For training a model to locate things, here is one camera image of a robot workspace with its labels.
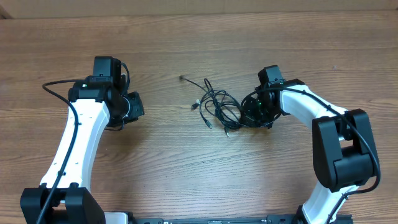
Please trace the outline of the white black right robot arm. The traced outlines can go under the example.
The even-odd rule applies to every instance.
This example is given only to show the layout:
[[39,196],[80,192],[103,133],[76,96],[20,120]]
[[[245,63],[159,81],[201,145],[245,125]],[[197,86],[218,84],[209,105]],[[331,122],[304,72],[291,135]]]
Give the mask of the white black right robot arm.
[[312,132],[312,164],[317,183],[286,223],[352,223],[339,209],[352,196],[373,191],[381,170],[368,114],[335,106],[300,80],[262,82],[243,99],[242,116],[252,124],[272,125],[292,115]]

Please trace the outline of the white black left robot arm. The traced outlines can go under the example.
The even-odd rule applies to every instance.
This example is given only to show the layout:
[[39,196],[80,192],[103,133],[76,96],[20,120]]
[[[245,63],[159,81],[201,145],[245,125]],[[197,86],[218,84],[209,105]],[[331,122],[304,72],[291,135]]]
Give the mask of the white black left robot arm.
[[105,212],[92,196],[91,174],[105,130],[120,131],[144,115],[138,92],[113,82],[73,80],[68,118],[56,155],[36,188],[24,189],[27,223],[135,223],[131,212]]

